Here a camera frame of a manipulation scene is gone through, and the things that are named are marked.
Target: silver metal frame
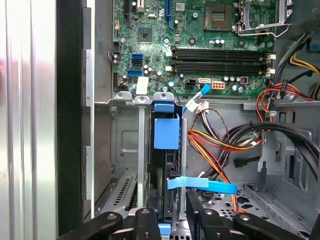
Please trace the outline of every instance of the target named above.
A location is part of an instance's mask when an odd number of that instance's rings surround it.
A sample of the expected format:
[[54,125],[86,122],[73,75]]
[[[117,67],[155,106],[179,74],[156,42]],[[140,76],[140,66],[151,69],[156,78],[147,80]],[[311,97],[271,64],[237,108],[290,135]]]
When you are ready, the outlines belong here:
[[0,91],[1,239],[55,239],[55,0],[0,0]]

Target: wire bundle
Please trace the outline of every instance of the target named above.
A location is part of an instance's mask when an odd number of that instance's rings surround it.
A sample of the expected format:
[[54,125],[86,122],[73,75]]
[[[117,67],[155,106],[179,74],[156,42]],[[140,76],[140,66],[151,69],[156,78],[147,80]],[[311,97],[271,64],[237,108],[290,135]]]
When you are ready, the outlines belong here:
[[[268,106],[265,105],[265,97],[267,95],[269,95],[270,93],[272,92],[276,92],[276,93],[280,93],[282,92],[282,84],[279,83],[279,84],[276,84],[275,86],[273,87],[270,87],[270,88],[267,88],[265,90],[263,90],[262,92],[260,92],[260,94],[258,95],[258,97],[256,98],[256,102],[255,102],[255,111],[256,111],[256,114],[258,116],[258,120],[260,122],[263,122],[264,121],[264,118],[263,116],[260,114],[260,111],[259,111],[259,101],[260,101],[260,98],[261,98],[261,106],[262,106],[262,109],[264,110],[265,113],[269,113],[270,112],[270,109],[268,108]],[[286,90],[285,92],[287,94],[293,94],[293,95],[296,95],[296,96],[299,96],[301,98],[304,98],[308,101],[315,101],[314,99],[304,95],[303,93],[301,93],[295,86],[293,86],[292,84],[289,84],[287,85],[286,87]],[[274,117],[270,117],[270,122],[274,122],[275,119]]]

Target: cable clip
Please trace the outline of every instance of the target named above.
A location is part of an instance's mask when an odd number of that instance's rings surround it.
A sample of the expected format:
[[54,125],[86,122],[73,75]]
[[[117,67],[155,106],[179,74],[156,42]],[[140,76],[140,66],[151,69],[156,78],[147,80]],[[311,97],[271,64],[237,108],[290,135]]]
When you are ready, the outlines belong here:
[[273,118],[273,117],[277,116],[277,112],[276,111],[268,111],[264,114],[264,116],[266,119]]
[[281,91],[280,91],[280,99],[284,99],[287,91],[287,86],[288,86],[288,80],[283,80]]
[[251,127],[252,132],[254,132],[254,131],[255,131],[255,129],[254,129],[254,122],[253,122],[253,121],[250,121],[250,122],[249,122],[249,125],[250,125],[250,127]]

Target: black ram slot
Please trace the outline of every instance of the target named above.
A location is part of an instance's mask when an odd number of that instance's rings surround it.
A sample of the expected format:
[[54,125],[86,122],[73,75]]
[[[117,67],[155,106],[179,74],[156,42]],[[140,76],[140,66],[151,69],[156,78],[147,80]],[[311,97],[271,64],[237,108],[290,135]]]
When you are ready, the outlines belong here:
[[176,62],[174,69],[178,73],[196,74],[212,73],[221,75],[244,75],[257,76],[263,66],[253,64],[235,64],[235,63],[210,63],[210,62]]
[[173,59],[186,61],[260,62],[264,54],[258,51],[234,51],[214,49],[179,48],[173,52]]

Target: sata port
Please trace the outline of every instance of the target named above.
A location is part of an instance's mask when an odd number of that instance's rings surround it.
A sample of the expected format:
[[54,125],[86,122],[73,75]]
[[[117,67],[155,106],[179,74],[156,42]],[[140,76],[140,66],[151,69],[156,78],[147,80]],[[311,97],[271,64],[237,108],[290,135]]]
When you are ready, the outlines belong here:
[[131,60],[132,65],[142,65],[142,60]]

